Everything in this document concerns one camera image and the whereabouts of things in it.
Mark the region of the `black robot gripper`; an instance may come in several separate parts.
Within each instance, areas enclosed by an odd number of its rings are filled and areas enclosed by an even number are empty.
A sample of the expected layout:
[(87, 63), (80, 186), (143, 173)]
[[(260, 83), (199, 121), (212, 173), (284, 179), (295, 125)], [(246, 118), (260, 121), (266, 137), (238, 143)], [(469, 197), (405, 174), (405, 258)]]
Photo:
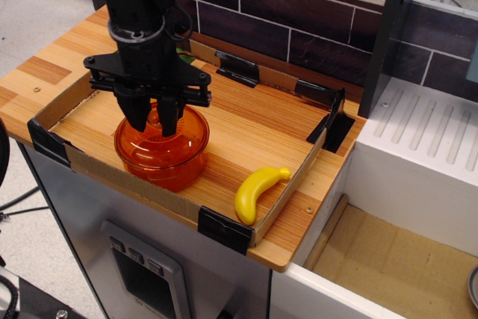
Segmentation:
[(167, 36), (136, 43), (119, 42), (117, 51), (84, 59), (92, 88), (114, 93), (130, 126), (145, 131), (150, 98), (158, 100), (164, 137), (177, 132), (182, 105), (208, 107), (211, 77), (182, 60)]

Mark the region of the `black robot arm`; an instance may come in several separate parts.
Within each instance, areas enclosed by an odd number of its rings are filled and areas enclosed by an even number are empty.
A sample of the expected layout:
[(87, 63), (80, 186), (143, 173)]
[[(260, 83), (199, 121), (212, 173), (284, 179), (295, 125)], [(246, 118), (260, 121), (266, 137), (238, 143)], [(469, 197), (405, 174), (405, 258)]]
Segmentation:
[(112, 92), (132, 128), (144, 131), (157, 101), (162, 134), (172, 136), (186, 105), (211, 102), (210, 75), (184, 62), (176, 51), (176, 0), (105, 0), (114, 53), (84, 60), (92, 88)]

